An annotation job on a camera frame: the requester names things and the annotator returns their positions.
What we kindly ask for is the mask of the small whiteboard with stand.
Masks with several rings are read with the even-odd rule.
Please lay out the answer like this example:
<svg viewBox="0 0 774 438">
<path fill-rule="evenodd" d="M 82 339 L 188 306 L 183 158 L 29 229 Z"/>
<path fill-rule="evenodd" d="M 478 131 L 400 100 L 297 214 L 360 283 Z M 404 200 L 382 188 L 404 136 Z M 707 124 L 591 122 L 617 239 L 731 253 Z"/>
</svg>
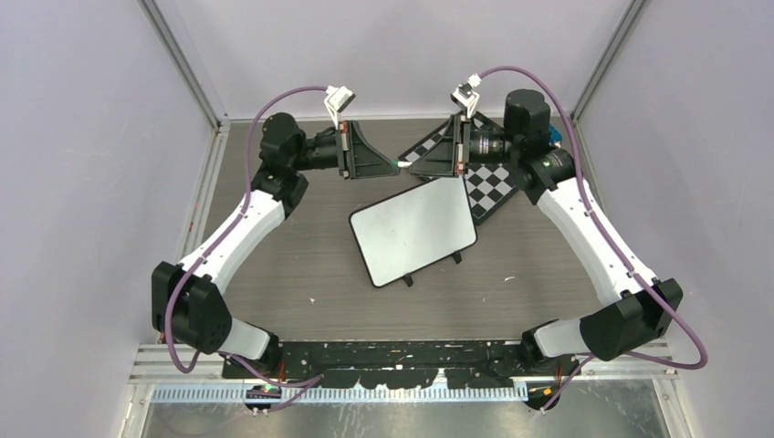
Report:
<svg viewBox="0 0 774 438">
<path fill-rule="evenodd" d="M 371 285 L 396 281 L 413 285 L 412 275 L 447 257 L 457 264 L 478 234 L 463 178 L 424 182 L 361 208 L 350 229 Z"/>
</svg>

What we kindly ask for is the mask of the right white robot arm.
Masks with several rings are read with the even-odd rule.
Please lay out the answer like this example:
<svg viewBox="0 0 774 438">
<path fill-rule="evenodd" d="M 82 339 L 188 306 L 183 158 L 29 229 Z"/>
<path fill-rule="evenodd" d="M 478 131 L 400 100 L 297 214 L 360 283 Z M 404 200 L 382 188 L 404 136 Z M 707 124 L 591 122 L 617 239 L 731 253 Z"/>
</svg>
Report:
<svg viewBox="0 0 774 438">
<path fill-rule="evenodd" d="M 461 176 L 473 164 L 502 166 L 579 258 L 601 308 L 523 333 L 522 365 L 538 375 L 552 368 L 559 356 L 590 353 L 609 361 L 661 338 L 683 298 L 675 280 L 659 279 L 594 210 L 574 157 L 551 143 L 549 128 L 544 96 L 517 89 L 507 94 L 501 124 L 462 109 L 449 118 L 437 141 L 408 165 L 411 175 L 427 178 Z"/>
</svg>

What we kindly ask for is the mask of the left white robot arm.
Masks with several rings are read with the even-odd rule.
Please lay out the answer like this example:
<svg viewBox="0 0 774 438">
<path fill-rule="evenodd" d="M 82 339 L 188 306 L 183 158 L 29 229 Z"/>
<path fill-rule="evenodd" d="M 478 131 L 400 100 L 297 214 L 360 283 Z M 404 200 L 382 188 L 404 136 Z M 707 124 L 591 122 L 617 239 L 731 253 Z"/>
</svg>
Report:
<svg viewBox="0 0 774 438">
<path fill-rule="evenodd" d="M 374 149 L 356 121 L 341 120 L 307 136 L 295 118 L 279 112 L 261 127 L 260 165 L 235 210 L 200 246 L 177 263 L 152 272 L 152 326 L 171 342 L 204 354 L 245 359 L 259 378 L 280 363 L 277 336 L 235 318 L 224 293 L 257 245 L 293 213 L 310 170 L 335 169 L 346 180 L 396 176 L 399 166 Z"/>
</svg>

